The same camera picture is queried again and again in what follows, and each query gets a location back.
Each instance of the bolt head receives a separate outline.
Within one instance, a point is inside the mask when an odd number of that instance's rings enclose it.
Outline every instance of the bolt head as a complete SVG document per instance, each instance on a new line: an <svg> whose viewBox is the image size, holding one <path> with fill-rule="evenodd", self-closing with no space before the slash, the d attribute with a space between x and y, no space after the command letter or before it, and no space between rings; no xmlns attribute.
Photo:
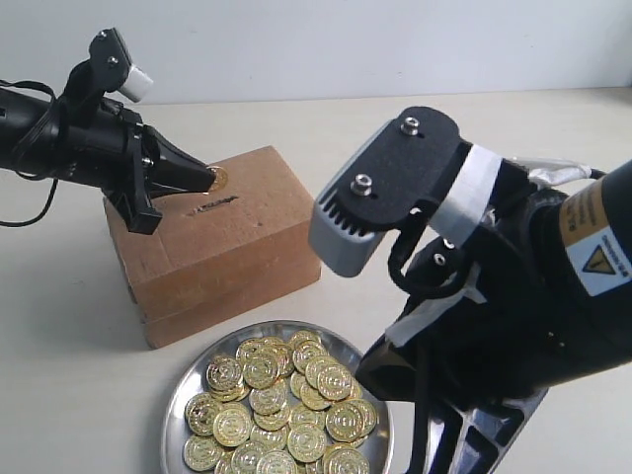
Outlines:
<svg viewBox="0 0 632 474"><path fill-rule="evenodd" d="M415 136L419 133L419 121L414 117L406 117L399 128L402 130L402 133Z"/></svg>
<svg viewBox="0 0 632 474"><path fill-rule="evenodd" d="M368 196L371 194L371 186L373 186L373 180L371 177L360 173L355 175L352 181L352 192L358 196Z"/></svg>
<svg viewBox="0 0 632 474"><path fill-rule="evenodd" d="M445 266L445 257L442 254L434 254L433 259L434 259L434 262L440 267Z"/></svg>

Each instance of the silver plate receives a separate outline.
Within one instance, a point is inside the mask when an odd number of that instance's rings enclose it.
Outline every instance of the silver plate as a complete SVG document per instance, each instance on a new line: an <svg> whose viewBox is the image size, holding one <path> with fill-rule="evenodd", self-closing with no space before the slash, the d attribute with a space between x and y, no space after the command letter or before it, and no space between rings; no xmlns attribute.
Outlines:
<svg viewBox="0 0 632 474"><path fill-rule="evenodd" d="M329 354L344 364L352 372L356 372L357 365L362 357L361 352L349 342L331 331L298 321L270 321L255 324L240 329L217 341L204 351L192 366L185 372L176 387L176 391L169 401L167 413L163 423L162 443L160 449L161 466L163 474L194 474L183 460L183 447L185 441L191 435L185 420L185 406L197 393L206 389L205 375L210 359L217 354L234 355L241 343L251 338L265 336L277 336L284 341L300 329L307 329L318 333L323 341L323 346ZM368 459L371 474L383 474L388 472L393 451L392 446L392 421L386 403L374 398L368 391L362 388L363 398L373 404L379 422L375 431L368 440L358 449ZM298 403L291 395L290 403ZM248 407L248 399L242 403Z"/></svg>

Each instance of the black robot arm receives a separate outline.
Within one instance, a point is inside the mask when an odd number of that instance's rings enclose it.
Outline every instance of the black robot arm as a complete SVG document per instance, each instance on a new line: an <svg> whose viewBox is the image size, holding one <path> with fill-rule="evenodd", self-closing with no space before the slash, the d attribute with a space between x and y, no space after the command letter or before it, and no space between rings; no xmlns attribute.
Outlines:
<svg viewBox="0 0 632 474"><path fill-rule="evenodd" d="M103 30L90 44L90 58L70 73L57 98L47 86L0 81L0 168L28 180L52 178L100 188L131 232L151 234L161 214L151 199L176 193L203 193L215 175L199 160L170 143L141 116L106 93L137 102L152 85L131 61L116 29ZM43 101L18 91L44 92Z"/></svg>
<svg viewBox="0 0 632 474"><path fill-rule="evenodd" d="M399 232L387 267L409 298L355 375L416 404L411 474L492 472L548 387L632 360L632 162L534 166L410 108L316 200L310 243L341 276ZM413 256L427 228L439 237Z"/></svg>

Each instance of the pile of gold coins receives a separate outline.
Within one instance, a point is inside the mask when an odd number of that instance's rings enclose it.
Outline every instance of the pile of gold coins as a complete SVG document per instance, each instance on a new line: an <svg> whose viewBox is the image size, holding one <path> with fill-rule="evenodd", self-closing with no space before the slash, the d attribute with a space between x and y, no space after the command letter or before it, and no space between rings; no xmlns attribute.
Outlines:
<svg viewBox="0 0 632 474"><path fill-rule="evenodd" d="M375 428L377 414L317 334L296 331L287 342L247 340L235 356L216 355L206 381L208 391L185 409L194 434L184 459L194 471L369 473L357 448ZM246 399L249 406L240 403Z"/></svg>

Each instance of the white table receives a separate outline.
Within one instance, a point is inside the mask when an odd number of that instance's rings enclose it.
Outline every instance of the white table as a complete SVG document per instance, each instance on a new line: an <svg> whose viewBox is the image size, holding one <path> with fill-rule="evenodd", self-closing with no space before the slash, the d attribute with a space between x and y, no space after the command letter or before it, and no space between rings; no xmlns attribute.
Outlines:
<svg viewBox="0 0 632 474"><path fill-rule="evenodd" d="M212 162L273 144L315 195L386 120L410 105L451 115L462 135L507 156L586 161L632 156L632 90L138 107L144 119ZM35 215L47 184L0 175L0 218ZM97 190L62 184L50 215L0 229L0 471L157 474L174 384L210 343L245 325L299 319L362 350L405 296L382 245L364 273L317 284L160 351L144 343ZM627 472L632 367L553 389L500 473ZM412 407L393 405L393 473L408 463Z"/></svg>

